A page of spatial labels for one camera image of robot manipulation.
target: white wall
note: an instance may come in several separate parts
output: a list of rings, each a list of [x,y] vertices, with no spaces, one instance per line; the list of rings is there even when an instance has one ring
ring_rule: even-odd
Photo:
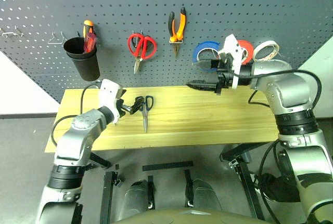
[[[301,67],[315,73],[322,81],[322,95],[314,109],[316,117],[333,117],[333,37],[329,39],[310,59]],[[311,89],[311,97],[314,99],[317,84],[307,75],[302,77],[308,81]]]
[[[58,112],[57,103],[0,51],[0,115]]]

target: tool holder cup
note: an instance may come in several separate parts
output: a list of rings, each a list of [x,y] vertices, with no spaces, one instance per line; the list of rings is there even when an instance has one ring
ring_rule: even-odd
[[[97,62],[97,48],[86,54],[84,51],[84,38],[76,37],[67,40],[63,48],[72,59],[81,78],[85,81],[94,81],[99,78],[99,67]]]

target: red tape roll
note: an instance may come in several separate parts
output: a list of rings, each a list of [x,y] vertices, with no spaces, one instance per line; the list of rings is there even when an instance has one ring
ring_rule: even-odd
[[[241,64],[247,64],[253,58],[254,47],[250,42],[245,41],[243,39],[238,40],[238,44],[241,48],[244,48],[247,52],[247,56],[245,56],[242,59]]]

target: wooden tabletop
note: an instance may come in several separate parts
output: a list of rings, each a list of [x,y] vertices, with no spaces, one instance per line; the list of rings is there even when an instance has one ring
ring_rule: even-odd
[[[65,91],[56,120],[79,113],[81,92]],[[93,150],[273,141],[278,134],[274,115],[267,107],[247,104],[252,92],[245,86],[222,89],[221,96],[186,86],[127,88],[122,99],[128,106],[137,96],[152,95],[155,99],[148,115],[148,133],[144,132],[141,112],[127,113],[118,124],[107,126]],[[266,102],[262,93],[253,100]],[[98,89],[88,89],[84,95],[83,112],[93,108],[98,108]],[[71,121],[69,118],[58,124],[56,141],[69,129]],[[54,151],[49,140],[45,152]]]

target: gray floor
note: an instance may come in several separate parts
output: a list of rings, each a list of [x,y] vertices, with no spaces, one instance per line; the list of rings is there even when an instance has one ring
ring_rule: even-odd
[[[53,155],[43,153],[53,118],[0,120],[3,165],[0,167],[0,223],[33,223],[43,186],[47,183],[53,163]],[[332,121],[319,121],[332,151]],[[142,172],[147,164],[192,160],[192,178],[207,181],[216,191],[225,211],[250,216],[246,196],[238,177],[225,162],[220,162],[222,145],[178,148],[149,148],[97,152],[100,156],[120,165],[119,173],[125,178],[121,187],[114,190],[112,216],[117,218],[119,207],[128,187],[139,179],[153,175],[156,186],[157,208],[182,207],[185,201],[185,177],[183,168]],[[256,172],[267,145],[251,151],[253,162],[250,170]],[[270,156],[265,171],[278,175]],[[99,223],[104,170],[88,171],[83,179],[83,223]],[[272,204],[274,212],[283,224],[304,222],[299,203]],[[272,219],[265,207],[268,222]]]

